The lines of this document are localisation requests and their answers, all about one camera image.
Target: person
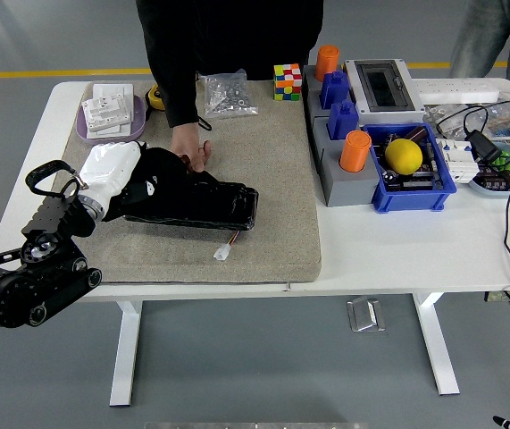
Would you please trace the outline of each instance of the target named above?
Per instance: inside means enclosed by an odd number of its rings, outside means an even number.
[[[449,77],[485,77],[509,36],[510,0],[468,0]],[[510,80],[510,49],[506,78]]]
[[[211,143],[199,143],[196,72],[244,69],[272,79],[273,65],[308,63],[322,29],[323,0],[137,0],[147,59],[159,85],[171,151],[202,172]]]

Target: white table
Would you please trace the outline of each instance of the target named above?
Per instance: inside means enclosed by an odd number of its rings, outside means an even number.
[[[490,82],[510,90],[507,80]],[[0,252],[22,245],[21,228],[42,202],[24,178],[62,156],[87,84],[64,82],[54,88],[0,223]],[[153,299],[412,293],[439,394],[459,393],[433,304],[444,292],[510,290],[510,259],[503,247],[506,201],[460,185],[443,212],[376,214],[372,206],[328,208],[317,179],[315,188],[322,250],[322,271],[315,282],[104,283],[82,299],[116,301],[123,311],[110,405],[130,403],[142,302]]]

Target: table leg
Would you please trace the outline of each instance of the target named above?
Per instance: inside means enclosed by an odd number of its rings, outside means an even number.
[[[431,367],[435,376],[435,383],[439,395],[456,395],[459,393],[457,379],[453,372],[451,359],[447,352],[447,345],[439,325],[439,319],[433,304],[443,295],[442,293],[414,294],[415,308],[422,326],[425,346],[430,355]]]
[[[113,369],[112,394],[110,407],[128,406],[131,401],[133,371],[138,352],[139,321],[141,320],[142,301],[118,301],[123,312],[121,317],[118,353]]]

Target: orange cup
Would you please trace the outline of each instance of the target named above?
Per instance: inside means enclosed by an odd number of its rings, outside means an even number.
[[[340,167],[347,172],[360,172],[370,152],[372,138],[365,131],[350,131],[340,157]]]
[[[316,72],[314,77],[320,82],[324,81],[324,74],[332,73],[338,68],[340,51],[334,45],[322,45],[318,49],[316,59]]]

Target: metal floor plate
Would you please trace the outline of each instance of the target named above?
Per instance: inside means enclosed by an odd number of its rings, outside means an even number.
[[[360,297],[348,301],[347,312],[354,332],[378,332],[386,329],[381,316],[380,302],[377,299]]]
[[[368,429],[367,423],[146,423],[144,429]]]

